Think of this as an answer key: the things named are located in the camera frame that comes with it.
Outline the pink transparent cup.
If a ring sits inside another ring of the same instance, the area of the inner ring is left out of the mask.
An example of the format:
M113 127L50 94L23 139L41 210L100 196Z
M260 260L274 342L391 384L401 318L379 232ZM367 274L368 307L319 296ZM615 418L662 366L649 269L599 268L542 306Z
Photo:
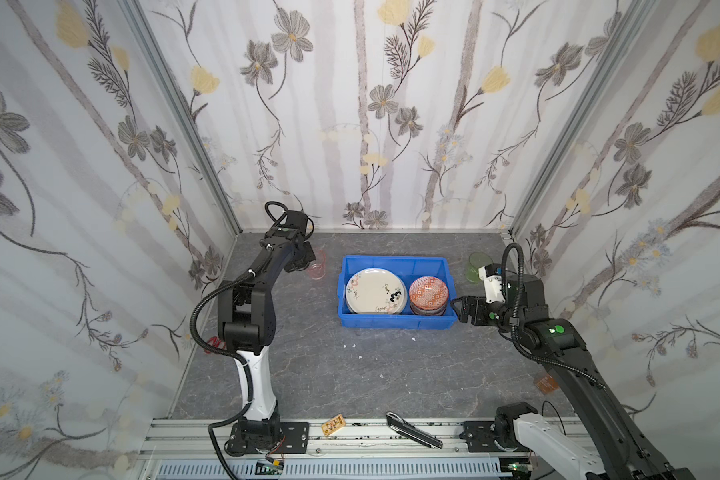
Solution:
M326 273L326 254L322 249L314 251L315 258L311 261L306 272L312 280L321 280Z

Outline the orange blue patterned bowl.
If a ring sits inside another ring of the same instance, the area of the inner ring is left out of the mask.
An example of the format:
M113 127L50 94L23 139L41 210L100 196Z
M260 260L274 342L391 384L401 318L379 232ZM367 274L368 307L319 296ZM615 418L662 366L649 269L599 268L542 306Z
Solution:
M446 283L434 276L419 277L412 282L408 292L412 312L419 316L443 315L449 302Z

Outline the green transparent cup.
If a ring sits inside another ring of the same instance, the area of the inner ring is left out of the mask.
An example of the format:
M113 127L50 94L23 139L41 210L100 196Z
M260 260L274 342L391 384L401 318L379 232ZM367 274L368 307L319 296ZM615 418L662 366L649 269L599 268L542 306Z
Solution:
M481 283L480 269L493 263L490 255L484 252L473 252L468 257L465 278L470 283Z

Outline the cream plate underneath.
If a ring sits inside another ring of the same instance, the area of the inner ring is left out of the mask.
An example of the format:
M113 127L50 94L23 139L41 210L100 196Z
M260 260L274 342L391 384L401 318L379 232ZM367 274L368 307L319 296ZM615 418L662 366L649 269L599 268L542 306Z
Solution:
M386 269L363 269L345 287L345 301L354 314L397 315L403 312L407 300L402 279Z

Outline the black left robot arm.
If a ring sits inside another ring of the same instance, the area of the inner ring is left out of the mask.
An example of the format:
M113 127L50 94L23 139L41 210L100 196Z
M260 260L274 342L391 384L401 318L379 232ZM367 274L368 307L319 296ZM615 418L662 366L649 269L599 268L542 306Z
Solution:
M272 224L260 240L260 251L251 265L206 294L189 320L190 335L202 350L231 358L239 368L241 410L208 427L213 448L222 457L273 452L287 438L269 367L269 347L277 330L272 293L281 273L303 271L315 260L310 244L314 222L304 211L292 210L278 201L266 202L264 210ZM200 314L211 302L217 308L219 346L203 339L197 326Z

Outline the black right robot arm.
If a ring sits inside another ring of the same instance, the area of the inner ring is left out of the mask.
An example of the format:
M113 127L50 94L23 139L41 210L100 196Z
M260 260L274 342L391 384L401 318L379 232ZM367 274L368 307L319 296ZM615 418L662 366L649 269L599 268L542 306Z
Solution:
M691 479L642 433L606 384L586 342L567 320L550 315L543 282L524 271L522 247L509 244L498 263L480 268L485 293L451 301L460 322L496 328L525 359L544 367L596 449L589 454L526 402L500 407L490 439L525 448L566 479Z

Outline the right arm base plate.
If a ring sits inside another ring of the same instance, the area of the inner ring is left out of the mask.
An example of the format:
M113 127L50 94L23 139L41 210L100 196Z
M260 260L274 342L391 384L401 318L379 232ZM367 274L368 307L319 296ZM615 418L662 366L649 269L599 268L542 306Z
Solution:
M493 429L493 421L465 421L459 438L463 440L469 453L515 452L516 447L506 447L499 443Z

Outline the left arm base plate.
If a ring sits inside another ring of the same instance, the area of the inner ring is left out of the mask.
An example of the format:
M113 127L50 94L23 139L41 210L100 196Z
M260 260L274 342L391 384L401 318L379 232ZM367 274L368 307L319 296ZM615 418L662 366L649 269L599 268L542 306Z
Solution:
M233 425L224 452L233 457L245 454L305 454L309 429L308 422L241 420Z

